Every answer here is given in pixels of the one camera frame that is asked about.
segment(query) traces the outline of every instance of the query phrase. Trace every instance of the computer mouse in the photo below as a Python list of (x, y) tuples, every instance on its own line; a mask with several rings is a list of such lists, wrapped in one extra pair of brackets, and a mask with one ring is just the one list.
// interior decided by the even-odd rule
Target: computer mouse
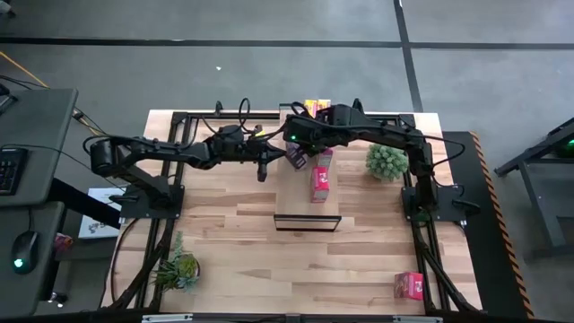
[(26, 275), (36, 267), (38, 260), (38, 239), (35, 231), (22, 233), (12, 245), (12, 268), (16, 274)]

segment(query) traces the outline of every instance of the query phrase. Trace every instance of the green plant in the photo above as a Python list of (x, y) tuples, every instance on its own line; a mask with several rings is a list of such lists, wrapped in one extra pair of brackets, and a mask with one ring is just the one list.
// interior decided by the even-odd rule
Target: green plant
[(154, 282), (161, 286), (163, 291), (183, 289), (191, 291), (199, 278), (199, 263), (192, 254), (183, 254), (183, 233), (178, 231), (173, 258), (163, 261), (158, 270), (155, 270)]
[(377, 179), (399, 179), (408, 169), (408, 160), (401, 150), (372, 144), (367, 153), (367, 171)]

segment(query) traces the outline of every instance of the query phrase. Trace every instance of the yellow package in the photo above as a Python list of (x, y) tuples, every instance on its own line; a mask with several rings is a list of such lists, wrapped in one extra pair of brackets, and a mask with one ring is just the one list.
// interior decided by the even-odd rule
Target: yellow package
[(307, 112), (311, 117), (314, 118), (317, 113), (317, 100), (305, 100), (305, 108), (307, 108)]
[(317, 111), (320, 111), (322, 109), (327, 109), (330, 106), (331, 106), (331, 100), (318, 100), (317, 101)]

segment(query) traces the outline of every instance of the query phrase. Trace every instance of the computer keyboard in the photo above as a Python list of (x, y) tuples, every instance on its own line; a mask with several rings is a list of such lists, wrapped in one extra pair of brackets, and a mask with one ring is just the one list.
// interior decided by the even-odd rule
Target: computer keyboard
[(16, 194), (27, 156), (28, 150), (23, 148), (4, 148), (0, 151), (0, 196)]

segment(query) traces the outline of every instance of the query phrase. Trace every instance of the black mat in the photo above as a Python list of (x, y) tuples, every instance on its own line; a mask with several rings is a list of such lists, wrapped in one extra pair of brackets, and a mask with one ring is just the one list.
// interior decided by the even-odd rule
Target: black mat
[[(493, 316), (533, 317), (526, 288), (509, 242), (488, 169), (481, 163), (480, 143), (468, 132), (444, 132), (445, 139), (466, 145), (466, 153), (450, 162), (453, 180), (465, 186), (464, 200), (482, 207), (465, 229), (483, 308)], [(449, 156), (460, 147), (447, 144)]]

